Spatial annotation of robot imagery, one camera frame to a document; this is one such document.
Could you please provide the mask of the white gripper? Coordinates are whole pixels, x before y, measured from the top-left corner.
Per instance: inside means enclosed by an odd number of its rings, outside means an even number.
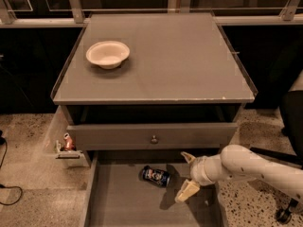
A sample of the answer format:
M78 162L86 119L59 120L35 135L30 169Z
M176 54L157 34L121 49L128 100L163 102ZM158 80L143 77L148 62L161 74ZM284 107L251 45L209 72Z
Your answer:
M182 151L181 155L189 164L190 177L193 181L185 180L177 192L175 201L184 202L200 190L217 182L222 176L222 163L219 155L202 156L196 158L192 154Z

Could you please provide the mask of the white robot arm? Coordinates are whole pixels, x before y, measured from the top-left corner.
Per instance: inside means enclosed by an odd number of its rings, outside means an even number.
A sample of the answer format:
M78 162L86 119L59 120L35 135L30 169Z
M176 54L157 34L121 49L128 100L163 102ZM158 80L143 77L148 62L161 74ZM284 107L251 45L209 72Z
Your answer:
M185 180L175 201L184 202L195 195L201 186L218 181L236 181L244 177L256 178L303 202L303 171L291 166L275 163L258 156L241 145L228 145L220 154L195 157L182 151L189 164L190 180Z

